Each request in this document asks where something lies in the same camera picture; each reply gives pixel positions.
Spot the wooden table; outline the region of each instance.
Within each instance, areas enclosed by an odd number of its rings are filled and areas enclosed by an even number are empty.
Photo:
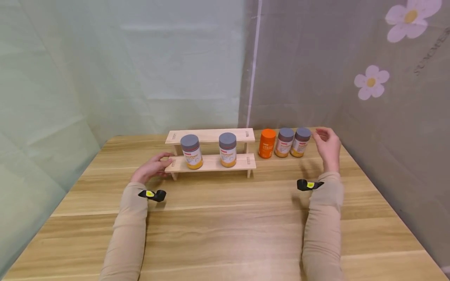
[[[260,131],[255,136],[259,140]],[[97,280],[123,188],[140,164],[169,150],[165,138],[109,140],[5,280]],[[217,153],[216,145],[202,149]],[[246,171],[204,172],[180,174],[176,182],[155,178],[149,184],[152,190],[166,190],[167,197],[159,204],[149,201],[140,280],[300,280],[310,194],[298,191],[296,180],[317,178],[321,159],[313,141],[300,159],[255,157],[257,169],[250,179]],[[344,148],[341,174],[346,278],[447,281]]]

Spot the two-tier wooden rack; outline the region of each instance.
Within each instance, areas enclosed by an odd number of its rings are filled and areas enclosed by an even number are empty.
[[[220,161],[220,154],[215,155],[203,155],[203,166],[197,170],[189,169],[186,165],[186,160],[181,149],[180,140],[187,134],[194,134],[200,141],[200,147],[202,143],[217,143],[217,152],[219,152],[219,136],[222,133],[233,133],[236,135],[237,143],[244,143],[244,152],[237,154],[236,165],[230,168],[222,166]],[[248,143],[255,142],[255,134],[252,128],[245,129],[206,129],[206,130],[178,130],[170,131],[166,144],[173,146],[175,156],[171,157],[173,162],[165,170],[166,173],[171,173],[174,180],[177,180],[178,173],[188,172],[209,172],[209,171],[237,171],[247,170],[247,178],[250,178],[250,174],[253,169],[256,169],[255,155],[248,153]]]

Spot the person's left hand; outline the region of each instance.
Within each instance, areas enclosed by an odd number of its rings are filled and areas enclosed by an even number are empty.
[[[158,155],[153,156],[135,171],[130,181],[145,184],[156,175],[163,177],[167,176],[164,169],[172,163],[172,159],[165,161],[162,161],[161,159],[169,156],[173,156],[173,154],[161,152]]]

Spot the jar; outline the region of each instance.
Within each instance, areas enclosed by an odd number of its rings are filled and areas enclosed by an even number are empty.
[[[264,129],[261,132],[258,154],[261,158],[271,158],[277,133],[272,129]]]
[[[298,128],[295,132],[294,142],[291,147],[291,155],[302,157],[305,154],[306,146],[311,138],[311,131],[308,128]]]
[[[278,157],[287,157],[294,140],[294,131],[291,128],[281,128],[278,132],[278,141],[275,154]]]
[[[236,136],[233,133],[223,133],[219,136],[220,163],[224,167],[236,165]]]
[[[189,169],[198,169],[203,165],[202,153],[200,152],[200,142],[194,134],[187,134],[180,140],[184,158]]]

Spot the gray lid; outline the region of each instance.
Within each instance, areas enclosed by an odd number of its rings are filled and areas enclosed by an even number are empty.
[[[298,128],[295,132],[295,138],[301,140],[309,140],[311,137],[311,131],[308,128]]]
[[[290,142],[294,139],[294,131],[291,128],[281,128],[278,138],[284,142]]]
[[[181,148],[183,150],[192,151],[200,146],[198,138],[194,134],[187,134],[180,140]]]
[[[219,147],[230,149],[236,146],[236,136],[233,133],[223,133],[219,136]]]

